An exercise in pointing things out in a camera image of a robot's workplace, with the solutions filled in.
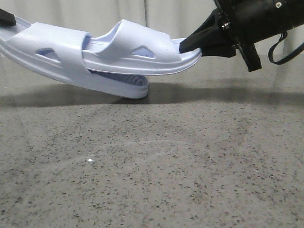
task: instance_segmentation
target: granite surface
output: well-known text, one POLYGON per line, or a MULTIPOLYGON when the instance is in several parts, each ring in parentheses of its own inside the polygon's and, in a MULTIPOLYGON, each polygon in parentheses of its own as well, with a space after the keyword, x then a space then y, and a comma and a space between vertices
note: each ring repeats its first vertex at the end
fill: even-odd
POLYGON ((128 100, 0 58, 1 228, 304 227, 304 56, 151 76, 128 100))

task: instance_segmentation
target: white curtain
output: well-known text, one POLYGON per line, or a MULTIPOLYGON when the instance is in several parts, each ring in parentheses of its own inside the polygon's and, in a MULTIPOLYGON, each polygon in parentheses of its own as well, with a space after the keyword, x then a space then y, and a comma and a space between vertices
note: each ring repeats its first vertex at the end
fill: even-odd
MULTIPOLYGON (((30 22, 43 22, 100 36, 121 19, 187 37, 215 9, 213 0, 0 0, 0 7, 30 22)), ((277 52, 288 53, 304 40, 304 28, 291 31, 277 52)), ((266 54, 278 36, 256 45, 266 54)))

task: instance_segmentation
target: speckled countertop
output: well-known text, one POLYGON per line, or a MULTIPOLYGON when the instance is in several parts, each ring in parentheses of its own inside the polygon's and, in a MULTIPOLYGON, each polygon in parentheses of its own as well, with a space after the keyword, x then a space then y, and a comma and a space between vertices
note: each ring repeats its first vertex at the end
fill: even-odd
POLYGON ((304 56, 202 58, 128 100, 0 60, 1 228, 304 227, 304 56))

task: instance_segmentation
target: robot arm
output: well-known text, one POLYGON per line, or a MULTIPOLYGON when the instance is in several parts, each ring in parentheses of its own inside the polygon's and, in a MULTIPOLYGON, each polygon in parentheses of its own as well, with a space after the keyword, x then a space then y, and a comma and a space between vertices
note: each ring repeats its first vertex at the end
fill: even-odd
POLYGON ((284 64, 304 51, 304 44, 275 62, 273 51, 287 31, 304 24, 303 0, 214 0, 208 19, 180 44, 180 52, 202 48, 202 56, 233 57, 239 49, 249 71, 262 68, 255 43, 281 34, 269 51, 269 59, 284 64))

